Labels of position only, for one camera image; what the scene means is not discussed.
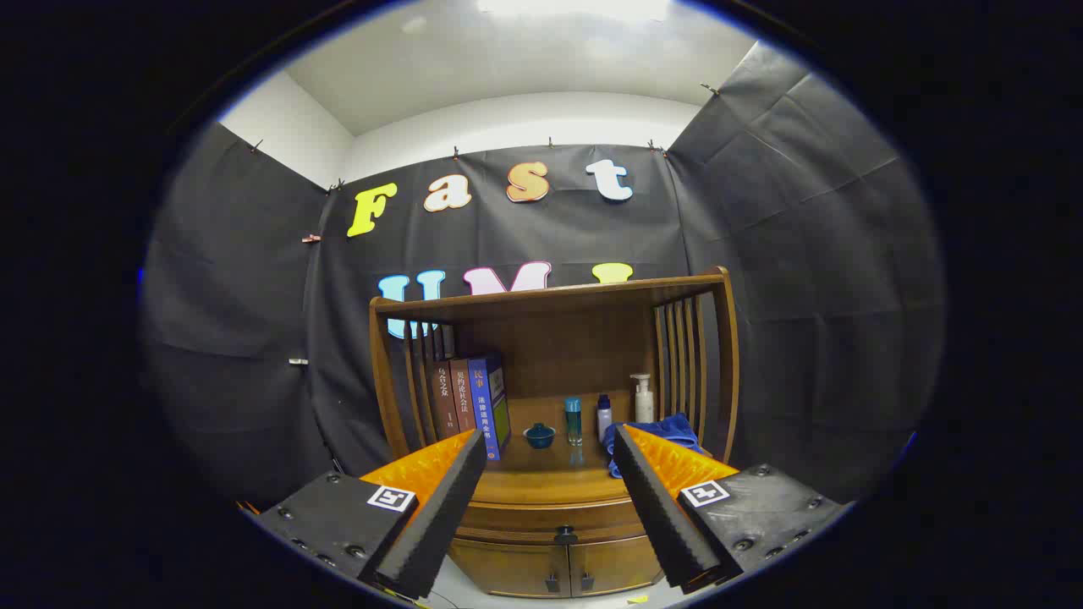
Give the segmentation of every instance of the blue letter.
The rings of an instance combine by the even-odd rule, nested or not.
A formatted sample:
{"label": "blue letter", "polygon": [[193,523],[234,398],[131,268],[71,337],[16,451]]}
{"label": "blue letter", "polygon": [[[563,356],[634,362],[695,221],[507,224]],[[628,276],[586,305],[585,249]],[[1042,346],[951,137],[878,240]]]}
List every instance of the blue letter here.
{"label": "blue letter", "polygon": [[[422,298],[425,300],[435,300],[440,298],[440,284],[444,281],[446,274],[443,271],[425,271],[418,273],[417,283],[421,284],[423,289]],[[409,285],[409,277],[406,275],[391,275],[389,277],[383,277],[377,287],[380,289],[380,294],[389,300],[397,300],[400,302],[406,299],[406,286]],[[417,322],[410,322],[410,336],[417,338]],[[406,331],[406,322],[402,320],[388,320],[388,332],[391,336],[395,338],[404,338]]]}

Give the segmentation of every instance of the wooden cabinet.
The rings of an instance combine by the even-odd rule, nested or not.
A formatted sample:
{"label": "wooden cabinet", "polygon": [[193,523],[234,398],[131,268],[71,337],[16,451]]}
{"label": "wooden cabinet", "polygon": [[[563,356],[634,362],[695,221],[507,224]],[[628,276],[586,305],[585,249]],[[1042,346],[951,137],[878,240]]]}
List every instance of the wooden cabinet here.
{"label": "wooden cabinet", "polygon": [[[706,298],[714,298],[717,315],[714,370],[706,360]],[[400,341],[387,333],[387,320],[442,329],[419,333],[420,338],[407,333]],[[445,351],[439,342],[445,336],[460,357],[501,353],[511,422],[500,461],[486,463],[456,531],[448,553],[456,565],[490,593],[535,598],[604,594],[657,581],[661,570],[624,481],[610,476],[595,404],[599,393],[608,393],[613,420],[632,420],[629,375],[650,372],[656,418],[683,413],[701,438],[708,422],[721,426],[726,443],[718,453],[729,459],[739,368],[727,271],[413,302],[374,298],[373,376],[395,458],[435,441],[428,378],[432,354]],[[408,407],[396,402],[392,358],[406,364]],[[720,378],[720,403],[712,409],[708,374]],[[583,402],[582,446],[570,446],[563,433],[570,396]],[[404,416],[413,418],[416,433],[409,438]],[[523,438],[534,423],[558,430],[548,449],[531,449]],[[554,539],[561,527],[571,527],[575,540]]]}
{"label": "wooden cabinet", "polygon": [[455,540],[448,555],[478,587],[490,594],[530,598],[571,595],[565,546]]}
{"label": "wooden cabinet", "polygon": [[448,555],[478,587],[505,596],[591,596],[650,585],[662,578],[645,535],[567,546],[456,539]]}
{"label": "wooden cabinet", "polygon": [[662,578],[647,535],[617,542],[569,546],[572,596],[608,594],[644,586]]}

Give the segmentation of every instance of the letter f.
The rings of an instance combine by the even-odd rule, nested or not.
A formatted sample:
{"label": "letter f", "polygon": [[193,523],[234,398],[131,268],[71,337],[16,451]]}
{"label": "letter f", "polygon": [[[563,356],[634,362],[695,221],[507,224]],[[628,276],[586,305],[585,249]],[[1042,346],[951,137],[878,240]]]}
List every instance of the letter f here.
{"label": "letter f", "polygon": [[357,210],[354,211],[353,225],[345,232],[345,236],[357,236],[375,229],[376,223],[373,222],[373,218],[379,218],[383,215],[388,197],[395,196],[397,192],[399,186],[391,182],[357,193],[357,196],[354,197],[357,200]]}

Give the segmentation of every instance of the white pump bottle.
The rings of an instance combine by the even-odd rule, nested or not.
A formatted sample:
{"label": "white pump bottle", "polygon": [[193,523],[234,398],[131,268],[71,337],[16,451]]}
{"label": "white pump bottle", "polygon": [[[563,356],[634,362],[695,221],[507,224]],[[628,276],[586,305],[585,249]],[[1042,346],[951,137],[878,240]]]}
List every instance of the white pump bottle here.
{"label": "white pump bottle", "polygon": [[654,423],[654,393],[648,389],[649,374],[634,374],[631,378],[639,381],[636,386],[636,423]]}

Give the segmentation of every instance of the pink letter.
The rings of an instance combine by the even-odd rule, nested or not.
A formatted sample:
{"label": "pink letter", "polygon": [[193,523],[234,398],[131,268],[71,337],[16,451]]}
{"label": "pink letter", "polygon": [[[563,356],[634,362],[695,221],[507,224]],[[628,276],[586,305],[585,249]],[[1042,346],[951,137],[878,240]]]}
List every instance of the pink letter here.
{"label": "pink letter", "polygon": [[[548,262],[527,262],[523,264],[519,268],[516,282],[511,284],[511,291],[543,289],[546,286],[546,280],[549,277],[550,271],[552,271],[552,264]],[[470,284],[471,296],[508,291],[500,282],[500,277],[496,276],[496,272],[488,267],[470,269],[466,273],[462,273],[462,281]]]}

